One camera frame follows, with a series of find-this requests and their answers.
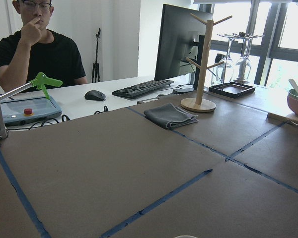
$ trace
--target man's arm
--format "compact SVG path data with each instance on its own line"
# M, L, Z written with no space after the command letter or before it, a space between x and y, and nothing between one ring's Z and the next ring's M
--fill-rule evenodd
M86 78L86 76L84 76L82 78L74 79L74 83L75 83L75 85L87 84L87 78Z
M31 47L41 39L39 18L34 18L21 29L21 39L9 65L0 67L0 86L8 92L26 83Z

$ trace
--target black tray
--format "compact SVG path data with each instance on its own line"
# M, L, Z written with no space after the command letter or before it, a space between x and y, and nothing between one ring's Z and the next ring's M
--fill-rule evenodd
M235 82L224 83L209 87L209 92L221 94L230 98L237 98L255 91L255 87Z

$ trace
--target black t-shirt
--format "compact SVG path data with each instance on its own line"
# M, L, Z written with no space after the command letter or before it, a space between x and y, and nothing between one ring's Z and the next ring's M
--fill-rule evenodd
M86 76L77 45L71 38L49 31L54 36L52 43L36 43L31 48L26 82L34 79L39 72L43 72L49 78L63 81L62 87L73 86L74 79ZM17 31L0 41L0 67L10 64L20 38L21 32ZM35 90L36 87L32 87L24 92Z

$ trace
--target round wooden base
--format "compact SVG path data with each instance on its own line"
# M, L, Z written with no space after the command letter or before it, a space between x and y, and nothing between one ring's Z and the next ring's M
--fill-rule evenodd
M181 106L191 112L208 113L215 110L216 104L206 99L202 99L201 105L195 103L195 98L185 98L181 100Z

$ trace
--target man's hand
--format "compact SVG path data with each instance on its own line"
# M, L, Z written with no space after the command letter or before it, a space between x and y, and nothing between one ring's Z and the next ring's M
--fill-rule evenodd
M31 47L41 39L42 33L39 29L40 25L36 24L39 20L39 17L35 17L21 28L21 39L19 43Z

